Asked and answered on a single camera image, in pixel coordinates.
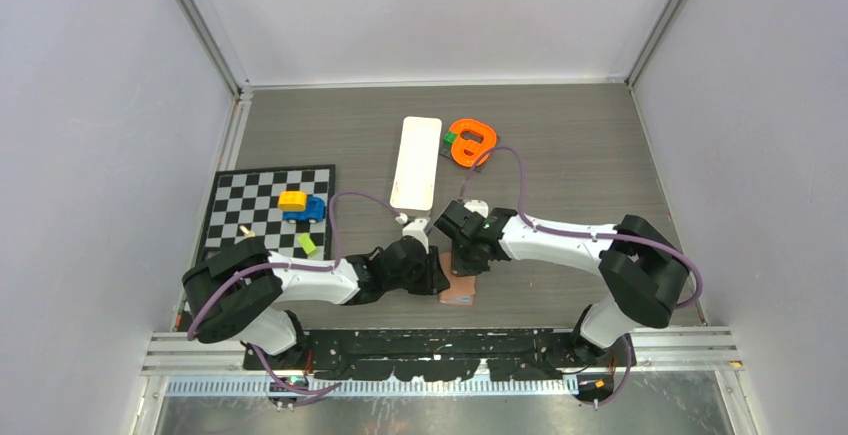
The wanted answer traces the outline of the brown leather card holder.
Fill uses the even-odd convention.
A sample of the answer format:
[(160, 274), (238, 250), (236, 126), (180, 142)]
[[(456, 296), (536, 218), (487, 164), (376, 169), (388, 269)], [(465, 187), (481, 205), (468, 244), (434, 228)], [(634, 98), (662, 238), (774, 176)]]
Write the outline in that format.
[(446, 305), (471, 306), (476, 294), (476, 277), (455, 275), (452, 271), (450, 252), (441, 253), (439, 261), (449, 283), (449, 287), (439, 293), (439, 302)]

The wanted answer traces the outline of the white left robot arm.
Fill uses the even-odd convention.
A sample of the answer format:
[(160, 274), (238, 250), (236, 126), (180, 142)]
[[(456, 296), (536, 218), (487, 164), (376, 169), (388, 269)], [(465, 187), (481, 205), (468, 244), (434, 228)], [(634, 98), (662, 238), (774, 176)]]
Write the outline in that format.
[(356, 306), (395, 290), (432, 296), (450, 286), (435, 249), (410, 236), (339, 261), (284, 256), (269, 250), (263, 238), (248, 238), (192, 267), (182, 284), (192, 316), (188, 339), (238, 340), (284, 369), (305, 360), (307, 344), (295, 315), (279, 303)]

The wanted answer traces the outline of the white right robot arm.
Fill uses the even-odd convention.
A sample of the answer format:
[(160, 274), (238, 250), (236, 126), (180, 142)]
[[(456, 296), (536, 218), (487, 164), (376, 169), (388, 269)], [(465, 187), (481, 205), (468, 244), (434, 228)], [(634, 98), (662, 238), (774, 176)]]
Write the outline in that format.
[(689, 277), (679, 252), (645, 219), (576, 225), (494, 208), (451, 202), (435, 227), (451, 241), (453, 267), (479, 275), (498, 261), (541, 261), (600, 277), (607, 295), (586, 308), (569, 338), (574, 358), (596, 365), (637, 328), (666, 328)]

